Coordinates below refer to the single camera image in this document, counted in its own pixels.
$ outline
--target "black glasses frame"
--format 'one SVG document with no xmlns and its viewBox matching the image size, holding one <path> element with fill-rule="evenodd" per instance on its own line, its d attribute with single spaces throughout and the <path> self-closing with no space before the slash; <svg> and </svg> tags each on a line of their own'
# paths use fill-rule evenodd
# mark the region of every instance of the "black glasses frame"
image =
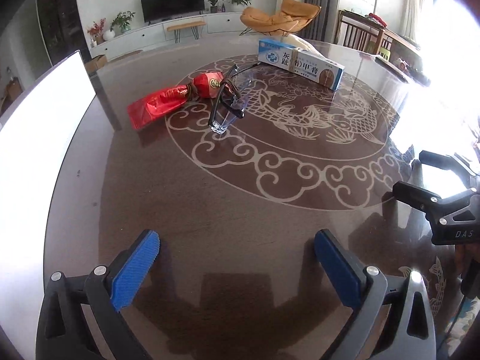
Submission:
<svg viewBox="0 0 480 360">
<path fill-rule="evenodd" d="M 237 98 L 239 99 L 241 97 L 241 93 L 239 92 L 238 88 L 235 86 L 235 84 L 232 82 L 232 78 L 234 78 L 235 76 L 237 76 L 238 74 L 241 74 L 243 73 L 244 71 L 247 71 L 249 69 L 252 69 L 252 68 L 255 68 L 257 67 L 258 65 L 260 65 L 261 62 L 256 62 L 255 64 L 251 65 L 251 66 L 248 66 L 248 67 L 245 67 L 241 70 L 239 70 L 238 72 L 236 72 L 235 74 L 232 74 L 232 71 L 234 71 L 235 69 L 238 69 L 238 65 L 237 64 L 234 64 L 229 70 L 228 72 L 225 74 L 224 76 L 224 79 L 220 82 L 220 88 L 218 89 L 218 94 L 217 94 L 217 98 L 215 99 L 215 102 L 213 103 L 213 106 L 212 106 L 212 111 L 210 112 L 210 117 L 208 119 L 208 125 L 210 127 L 213 127 L 213 122 L 215 120 L 215 115 L 217 114 L 217 109 L 218 109 L 218 104 L 219 103 L 222 103 L 222 105 L 227 109 L 229 110 L 229 112 L 231 112 L 232 114 L 234 114 L 234 116 L 236 116 L 237 118 L 239 119 L 243 119 L 243 117 L 245 116 L 245 111 L 244 110 L 241 110 L 241 109 L 235 109 L 235 108 L 232 108 L 229 104 L 227 104 L 223 99 L 222 99 L 222 93 L 223 91 L 225 90 L 225 87 L 228 85 L 229 88 L 233 91 L 233 94 L 235 96 L 237 96 Z"/>
</svg>

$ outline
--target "black cable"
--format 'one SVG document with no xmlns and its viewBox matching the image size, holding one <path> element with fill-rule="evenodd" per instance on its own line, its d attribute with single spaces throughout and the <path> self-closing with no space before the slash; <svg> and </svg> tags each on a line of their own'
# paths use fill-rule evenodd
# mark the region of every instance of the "black cable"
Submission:
<svg viewBox="0 0 480 360">
<path fill-rule="evenodd" d="M 458 307 L 458 311 L 455 315 L 455 318 L 453 318 L 452 325 L 450 325 L 448 332 L 445 334 L 445 337 L 443 337 L 443 340 L 440 342 L 440 345 L 438 345 L 437 347 L 437 352 L 440 350 L 445 340 L 450 336 L 450 333 L 452 333 L 453 325 L 455 325 L 455 322 L 457 322 L 457 319 L 460 316 L 460 312 L 462 311 L 463 304 L 465 303 L 465 299 L 467 299 L 467 297 L 464 295 L 462 301 L 460 302 L 460 306 Z"/>
</svg>

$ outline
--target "round white vase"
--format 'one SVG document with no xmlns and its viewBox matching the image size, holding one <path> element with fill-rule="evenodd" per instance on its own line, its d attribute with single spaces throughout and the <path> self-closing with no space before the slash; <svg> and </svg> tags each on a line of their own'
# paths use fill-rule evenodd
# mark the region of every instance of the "round white vase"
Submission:
<svg viewBox="0 0 480 360">
<path fill-rule="evenodd" d="M 113 38 L 115 38 L 115 31 L 114 30 L 108 30 L 103 33 L 103 39 L 106 41 L 111 41 Z"/>
<path fill-rule="evenodd" d="M 247 6 L 243 4 L 232 4 L 232 11 L 241 13 L 246 7 Z"/>
</svg>

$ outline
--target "white cabinet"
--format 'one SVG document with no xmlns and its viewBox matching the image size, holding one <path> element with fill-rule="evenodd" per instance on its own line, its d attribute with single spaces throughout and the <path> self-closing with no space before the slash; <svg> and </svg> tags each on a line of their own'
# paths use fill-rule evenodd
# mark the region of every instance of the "white cabinet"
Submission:
<svg viewBox="0 0 480 360">
<path fill-rule="evenodd" d="M 209 15 L 207 19 L 208 33 L 237 32 L 245 30 L 245 24 L 240 21 L 240 13 L 225 13 Z"/>
<path fill-rule="evenodd" d="M 104 42 L 90 49 L 92 57 L 105 54 L 107 60 L 111 61 L 119 56 L 130 53 L 135 50 L 145 48 L 161 47 L 162 45 L 172 44 L 174 42 L 173 32 L 168 32 L 167 28 L 194 21 L 204 21 L 206 26 L 198 27 L 200 37 L 214 36 L 221 32 L 238 32 L 245 30 L 245 25 L 240 21 L 241 13 L 213 13 L 198 16 L 183 17 L 173 19 L 162 23 L 152 24 L 137 30 L 130 30 L 126 33 Z M 181 40 L 192 37 L 191 28 L 181 30 Z"/>
</svg>

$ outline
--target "round dining table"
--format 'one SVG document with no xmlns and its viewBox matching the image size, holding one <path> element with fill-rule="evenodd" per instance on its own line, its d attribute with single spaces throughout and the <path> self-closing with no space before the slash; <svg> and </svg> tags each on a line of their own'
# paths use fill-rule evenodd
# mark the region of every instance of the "round dining table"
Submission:
<svg viewBox="0 0 480 360">
<path fill-rule="evenodd" d="M 428 88 L 372 55 L 312 42 L 345 66 L 336 92 L 261 64 L 248 71 L 245 117 L 222 135 L 207 125 L 211 100 L 131 127 L 129 104 L 251 65 L 261 38 L 180 43 L 98 71 L 53 193 L 45 281 L 109 264 L 152 229 L 160 254 L 122 315 L 153 359 L 316 360 L 351 315 L 315 258 L 313 237 L 328 228 L 386 275 L 418 270 L 441 333 L 461 299 L 454 247 L 433 245 L 424 213 L 391 191 L 400 180 L 442 197 L 463 191 L 451 172 L 411 164 L 421 150 L 475 153 L 471 130 Z"/>
</svg>

